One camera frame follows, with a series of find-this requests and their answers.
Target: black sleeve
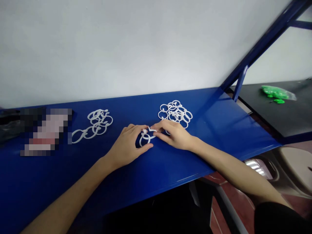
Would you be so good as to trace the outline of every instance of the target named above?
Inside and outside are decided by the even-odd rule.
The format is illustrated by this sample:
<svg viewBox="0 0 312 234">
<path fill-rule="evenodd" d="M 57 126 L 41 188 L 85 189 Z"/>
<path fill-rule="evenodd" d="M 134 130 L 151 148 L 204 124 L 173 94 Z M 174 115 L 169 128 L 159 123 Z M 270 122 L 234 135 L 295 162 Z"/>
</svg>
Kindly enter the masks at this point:
<svg viewBox="0 0 312 234">
<path fill-rule="evenodd" d="M 254 232 L 312 233 L 311 224 L 291 208 L 275 202 L 261 203 L 254 214 Z"/>
</svg>

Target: green plastic bag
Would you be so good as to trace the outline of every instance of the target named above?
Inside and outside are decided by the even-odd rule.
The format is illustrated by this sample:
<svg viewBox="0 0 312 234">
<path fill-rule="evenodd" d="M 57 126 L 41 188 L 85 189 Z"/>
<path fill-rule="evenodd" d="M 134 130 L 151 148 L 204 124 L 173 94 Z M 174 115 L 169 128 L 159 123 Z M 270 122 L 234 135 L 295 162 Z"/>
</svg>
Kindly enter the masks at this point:
<svg viewBox="0 0 312 234">
<path fill-rule="evenodd" d="M 287 99 L 287 100 L 294 100 L 294 101 L 297 100 L 295 94 L 282 88 L 269 86 L 269 85 L 263 85 L 262 90 L 268 95 L 269 98 L 274 97 L 278 99 Z"/>
</svg>

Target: blue tabletop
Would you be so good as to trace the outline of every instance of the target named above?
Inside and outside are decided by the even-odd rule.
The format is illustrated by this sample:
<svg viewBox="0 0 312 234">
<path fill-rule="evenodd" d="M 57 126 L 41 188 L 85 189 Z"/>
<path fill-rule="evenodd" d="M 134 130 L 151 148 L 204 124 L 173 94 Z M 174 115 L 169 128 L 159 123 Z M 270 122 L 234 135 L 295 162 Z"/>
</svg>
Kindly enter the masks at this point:
<svg viewBox="0 0 312 234">
<path fill-rule="evenodd" d="M 108 109 L 114 122 L 105 134 L 64 145 L 54 156 L 21 157 L 19 137 L 1 148 L 1 233 L 20 232 L 108 152 L 123 127 L 159 122 L 160 105 L 173 100 L 179 100 L 193 114 L 187 128 L 190 134 L 240 160 L 280 145 L 220 88 L 49 105 L 75 111 L 73 131 L 89 127 L 87 115 L 97 109 Z M 175 149 L 158 138 L 151 142 L 152 149 L 99 185 L 74 225 L 214 171 L 191 152 Z"/>
</svg>

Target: blue metal beam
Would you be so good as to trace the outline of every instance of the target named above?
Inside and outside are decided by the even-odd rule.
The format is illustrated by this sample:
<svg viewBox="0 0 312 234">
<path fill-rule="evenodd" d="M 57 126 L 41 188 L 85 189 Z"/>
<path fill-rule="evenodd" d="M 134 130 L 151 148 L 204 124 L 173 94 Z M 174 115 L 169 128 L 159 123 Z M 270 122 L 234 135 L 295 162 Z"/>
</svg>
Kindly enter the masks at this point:
<svg viewBox="0 0 312 234">
<path fill-rule="evenodd" d="M 288 26 L 312 30 L 312 22 L 292 20 L 288 22 Z"/>
<path fill-rule="evenodd" d="M 287 22 L 296 20 L 310 5 L 311 0 L 293 0 L 222 83 L 221 89 L 226 91 L 238 79 L 245 66 L 250 67 L 285 32 Z"/>
<path fill-rule="evenodd" d="M 244 71 L 241 72 L 240 77 L 238 78 L 238 81 L 234 90 L 234 95 L 233 95 L 234 102 L 237 101 L 238 95 L 240 94 L 241 86 L 243 85 L 247 70 L 248 70 L 248 66 L 244 68 Z"/>
</svg>

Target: pile of white rings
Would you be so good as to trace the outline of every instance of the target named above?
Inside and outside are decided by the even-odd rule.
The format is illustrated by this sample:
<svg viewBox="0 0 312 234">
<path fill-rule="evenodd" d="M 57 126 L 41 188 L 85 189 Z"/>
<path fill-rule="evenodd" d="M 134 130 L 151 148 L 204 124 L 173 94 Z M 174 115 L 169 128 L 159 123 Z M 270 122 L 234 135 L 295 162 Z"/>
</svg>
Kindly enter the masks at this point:
<svg viewBox="0 0 312 234">
<path fill-rule="evenodd" d="M 161 117 L 159 114 L 160 113 L 166 113 L 166 117 L 164 118 L 163 116 Z M 181 121 L 184 121 L 186 123 L 186 127 L 187 128 L 189 125 L 189 122 L 191 121 L 191 119 L 193 118 L 193 115 L 191 112 L 189 112 L 187 109 L 185 109 L 180 101 L 178 100 L 174 100 L 172 102 L 169 102 L 168 104 L 162 104 L 160 106 L 160 112 L 158 112 L 158 117 L 160 119 L 168 119 L 171 120 L 173 122 L 178 122 L 180 123 Z"/>
<path fill-rule="evenodd" d="M 113 118 L 111 116 L 109 116 L 108 114 L 109 114 L 108 110 L 101 110 L 101 109 L 98 109 L 98 110 L 93 111 L 90 114 L 88 114 L 87 118 L 90 120 L 90 123 L 92 124 L 92 126 L 86 128 L 85 130 L 77 129 L 76 131 L 74 131 L 72 133 L 71 137 L 73 137 L 74 134 L 79 132 L 79 131 L 81 131 L 82 134 L 77 141 L 72 142 L 72 143 L 75 144 L 75 143 L 79 142 L 82 138 L 91 139 L 91 138 L 95 137 L 95 135 L 104 134 L 107 130 L 107 127 L 113 123 Z M 104 121 L 105 118 L 111 118 L 111 122 L 109 123 L 108 121 Z M 87 137 L 88 130 L 90 128 L 92 129 L 93 135 L 90 137 Z"/>
</svg>

